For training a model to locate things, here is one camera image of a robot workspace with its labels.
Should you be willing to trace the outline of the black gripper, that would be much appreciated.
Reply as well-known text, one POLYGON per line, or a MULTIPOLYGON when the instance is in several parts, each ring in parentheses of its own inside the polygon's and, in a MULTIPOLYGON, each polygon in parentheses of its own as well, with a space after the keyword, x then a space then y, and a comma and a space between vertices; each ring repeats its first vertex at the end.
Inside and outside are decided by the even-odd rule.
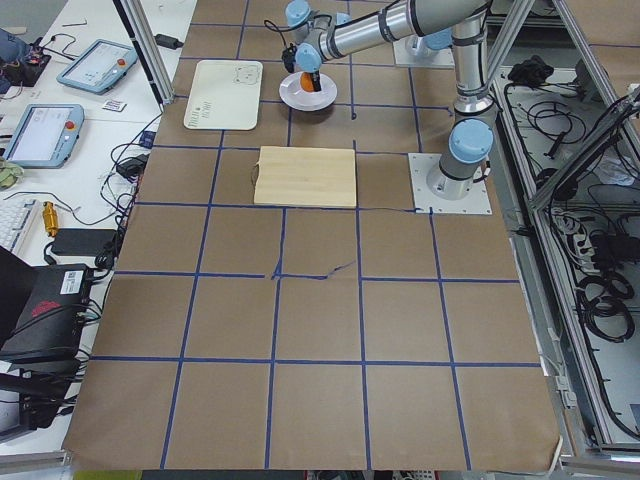
MULTIPOLYGON (((281 60, 288 73, 294 73, 297 66, 297 46, 290 43, 286 46, 281 54, 281 60)), ((309 83, 311 92, 317 93, 321 91, 321 76, 318 71, 309 74, 309 83)))

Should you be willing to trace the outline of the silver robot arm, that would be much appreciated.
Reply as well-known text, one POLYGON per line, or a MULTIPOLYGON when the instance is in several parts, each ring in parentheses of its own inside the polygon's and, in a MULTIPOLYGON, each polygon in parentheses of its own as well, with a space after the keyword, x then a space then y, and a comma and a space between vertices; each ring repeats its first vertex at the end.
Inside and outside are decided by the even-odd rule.
POLYGON ((301 71, 303 91, 319 93, 320 68, 330 60, 410 36, 425 38, 450 30, 457 88, 455 124, 448 149, 427 174, 426 183, 434 195, 460 200, 469 193, 474 174, 494 142, 488 120, 493 106, 488 93, 488 10, 487 1, 394 1, 351 19, 314 10, 306 1, 291 1, 285 16, 293 41, 284 44, 282 61, 288 72, 301 71))

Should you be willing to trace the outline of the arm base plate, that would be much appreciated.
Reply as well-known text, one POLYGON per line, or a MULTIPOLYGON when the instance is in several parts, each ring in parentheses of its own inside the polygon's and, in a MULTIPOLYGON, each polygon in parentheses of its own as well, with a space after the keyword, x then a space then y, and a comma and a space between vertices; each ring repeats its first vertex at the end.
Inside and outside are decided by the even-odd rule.
POLYGON ((440 154, 409 153, 414 210, 422 214, 491 215, 485 177, 478 167, 466 180, 453 180, 440 169, 440 154))

